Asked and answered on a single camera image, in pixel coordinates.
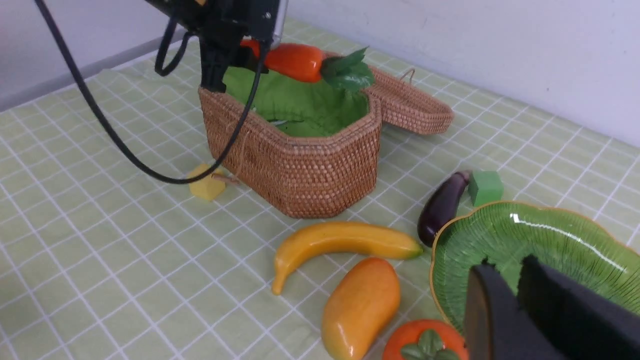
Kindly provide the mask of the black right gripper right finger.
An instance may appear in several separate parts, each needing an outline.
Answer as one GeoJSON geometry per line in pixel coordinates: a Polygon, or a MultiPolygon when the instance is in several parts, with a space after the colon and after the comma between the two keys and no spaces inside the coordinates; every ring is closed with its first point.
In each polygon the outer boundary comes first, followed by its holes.
{"type": "Polygon", "coordinates": [[[567,360],[637,360],[637,314],[579,284],[534,255],[522,260],[519,304],[567,360]]]}

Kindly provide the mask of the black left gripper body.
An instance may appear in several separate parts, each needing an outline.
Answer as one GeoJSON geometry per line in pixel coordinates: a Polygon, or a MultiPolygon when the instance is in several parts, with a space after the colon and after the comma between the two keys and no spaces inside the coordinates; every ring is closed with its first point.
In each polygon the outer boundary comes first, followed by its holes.
{"type": "Polygon", "coordinates": [[[199,38],[226,44],[237,36],[278,46],[287,0],[149,0],[147,3],[199,38]]]}

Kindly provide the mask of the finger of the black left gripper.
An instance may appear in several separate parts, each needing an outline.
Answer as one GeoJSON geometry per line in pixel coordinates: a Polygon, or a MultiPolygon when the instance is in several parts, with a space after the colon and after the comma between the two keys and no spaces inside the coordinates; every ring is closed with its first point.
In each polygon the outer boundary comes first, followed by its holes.
{"type": "Polygon", "coordinates": [[[199,86],[210,92],[226,92],[223,79],[235,59],[240,34],[209,34],[199,36],[201,77],[199,86]]]}

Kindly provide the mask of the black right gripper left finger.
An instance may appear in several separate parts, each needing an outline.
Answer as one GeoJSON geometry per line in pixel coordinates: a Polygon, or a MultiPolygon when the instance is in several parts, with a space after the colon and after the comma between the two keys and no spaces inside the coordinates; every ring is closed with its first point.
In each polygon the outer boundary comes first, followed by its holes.
{"type": "Polygon", "coordinates": [[[470,360],[564,360],[494,267],[471,267],[463,332],[470,360]]]}

